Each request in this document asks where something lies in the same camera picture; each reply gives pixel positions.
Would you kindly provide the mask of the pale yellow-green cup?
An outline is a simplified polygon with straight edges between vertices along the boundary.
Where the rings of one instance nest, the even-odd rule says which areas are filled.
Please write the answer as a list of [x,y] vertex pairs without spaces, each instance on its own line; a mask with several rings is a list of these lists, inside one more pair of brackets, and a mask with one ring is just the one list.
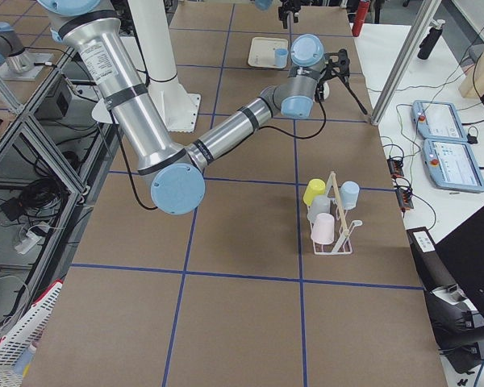
[[322,101],[325,101],[325,100],[328,99],[329,95],[330,95],[329,84],[327,82],[324,82],[320,91],[319,91],[319,96],[320,96]]

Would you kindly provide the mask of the light blue cup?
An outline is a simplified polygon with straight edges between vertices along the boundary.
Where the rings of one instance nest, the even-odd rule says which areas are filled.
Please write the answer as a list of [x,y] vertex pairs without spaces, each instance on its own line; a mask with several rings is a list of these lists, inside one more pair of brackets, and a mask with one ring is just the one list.
[[286,48],[276,48],[274,50],[274,66],[283,69],[287,66],[288,50]]
[[340,187],[340,198],[344,210],[352,210],[357,206],[360,186],[355,181],[345,181]]

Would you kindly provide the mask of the bright yellow cup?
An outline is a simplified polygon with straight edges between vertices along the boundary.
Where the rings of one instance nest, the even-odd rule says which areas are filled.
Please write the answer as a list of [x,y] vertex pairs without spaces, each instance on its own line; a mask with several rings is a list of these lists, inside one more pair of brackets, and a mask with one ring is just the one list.
[[309,180],[302,196],[303,203],[307,206],[310,206],[316,196],[324,195],[325,189],[325,181],[319,178]]

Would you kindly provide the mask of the grey cup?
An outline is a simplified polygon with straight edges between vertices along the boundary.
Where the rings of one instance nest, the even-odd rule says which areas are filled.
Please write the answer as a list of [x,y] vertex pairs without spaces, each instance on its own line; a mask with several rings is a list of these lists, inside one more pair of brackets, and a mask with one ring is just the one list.
[[331,199],[324,195],[317,195],[313,198],[307,211],[307,219],[314,223],[318,214],[327,214],[330,212]]

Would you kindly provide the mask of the pink cup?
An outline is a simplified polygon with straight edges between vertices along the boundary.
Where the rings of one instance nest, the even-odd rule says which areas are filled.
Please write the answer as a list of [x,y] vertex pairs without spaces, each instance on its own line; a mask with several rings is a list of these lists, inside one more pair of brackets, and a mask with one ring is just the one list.
[[312,224],[311,240],[318,244],[331,244],[335,239],[335,218],[329,213],[319,213]]

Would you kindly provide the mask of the cream plastic tray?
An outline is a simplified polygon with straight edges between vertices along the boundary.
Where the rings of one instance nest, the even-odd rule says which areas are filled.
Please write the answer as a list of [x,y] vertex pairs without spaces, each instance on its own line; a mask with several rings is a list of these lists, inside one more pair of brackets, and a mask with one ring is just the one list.
[[254,68],[278,69],[274,66],[274,50],[288,50],[288,46],[288,40],[282,38],[254,37],[249,49],[248,65]]

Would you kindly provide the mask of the red cylinder bottle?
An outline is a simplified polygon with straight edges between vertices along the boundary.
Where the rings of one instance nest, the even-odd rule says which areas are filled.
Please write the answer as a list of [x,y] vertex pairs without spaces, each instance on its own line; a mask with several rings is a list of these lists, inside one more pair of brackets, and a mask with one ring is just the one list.
[[358,3],[355,18],[353,20],[352,34],[353,37],[358,37],[361,34],[361,29],[365,23],[366,15],[368,14],[370,0],[360,0]]

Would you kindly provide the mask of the black bottle on desk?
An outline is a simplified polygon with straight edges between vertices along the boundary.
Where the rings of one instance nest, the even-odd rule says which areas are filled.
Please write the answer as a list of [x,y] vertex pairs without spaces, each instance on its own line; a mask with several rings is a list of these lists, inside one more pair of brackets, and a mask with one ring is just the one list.
[[428,34],[419,45],[417,57],[421,60],[426,60],[432,53],[437,41],[442,35],[443,27],[445,25],[444,19],[433,19],[430,22]]

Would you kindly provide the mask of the teach pendant far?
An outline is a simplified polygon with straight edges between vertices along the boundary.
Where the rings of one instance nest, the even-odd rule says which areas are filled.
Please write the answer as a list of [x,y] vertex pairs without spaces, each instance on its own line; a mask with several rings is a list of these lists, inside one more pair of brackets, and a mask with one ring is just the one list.
[[411,112],[415,128],[424,139],[466,141],[464,127],[452,103],[415,100]]

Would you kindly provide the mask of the teach pendant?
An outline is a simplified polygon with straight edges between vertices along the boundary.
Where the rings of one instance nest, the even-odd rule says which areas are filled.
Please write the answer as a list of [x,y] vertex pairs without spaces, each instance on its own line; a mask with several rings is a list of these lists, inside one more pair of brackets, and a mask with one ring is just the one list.
[[411,112],[415,128],[424,139],[466,141],[464,127],[452,103],[415,100]]
[[484,179],[467,143],[426,139],[423,162],[428,176],[439,189],[484,192]]

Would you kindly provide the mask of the teach pendant near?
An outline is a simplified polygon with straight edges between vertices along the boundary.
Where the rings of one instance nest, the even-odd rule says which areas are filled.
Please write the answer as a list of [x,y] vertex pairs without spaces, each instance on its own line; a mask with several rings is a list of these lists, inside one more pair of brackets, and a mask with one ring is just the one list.
[[423,162],[428,176],[439,189],[484,192],[484,179],[467,143],[426,139]]

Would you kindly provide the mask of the white plastic basket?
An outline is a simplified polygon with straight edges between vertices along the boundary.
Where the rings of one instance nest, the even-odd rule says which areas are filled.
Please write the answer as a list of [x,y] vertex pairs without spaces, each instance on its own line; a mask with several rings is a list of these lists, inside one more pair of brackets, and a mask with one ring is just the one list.
[[63,286],[54,281],[27,313],[0,339],[0,386],[20,386]]

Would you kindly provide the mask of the aluminium frame post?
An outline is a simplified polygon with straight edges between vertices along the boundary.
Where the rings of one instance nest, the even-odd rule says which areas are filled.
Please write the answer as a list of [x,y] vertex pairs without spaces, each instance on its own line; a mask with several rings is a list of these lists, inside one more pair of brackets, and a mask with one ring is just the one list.
[[422,2],[386,83],[382,88],[382,92],[378,97],[373,113],[370,116],[369,121],[372,125],[377,126],[381,122],[394,96],[395,90],[398,88],[404,73],[407,71],[407,67],[414,56],[415,50],[424,37],[425,30],[433,19],[440,4],[441,0],[424,0]]

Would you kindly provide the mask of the white pedestal column base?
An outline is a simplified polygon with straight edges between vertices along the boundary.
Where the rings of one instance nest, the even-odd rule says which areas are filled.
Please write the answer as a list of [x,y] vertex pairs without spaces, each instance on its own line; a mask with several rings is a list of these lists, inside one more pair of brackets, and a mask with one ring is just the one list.
[[169,25],[162,1],[128,3],[137,37],[122,38],[138,74],[169,131],[192,132],[201,96],[189,94],[177,76]]

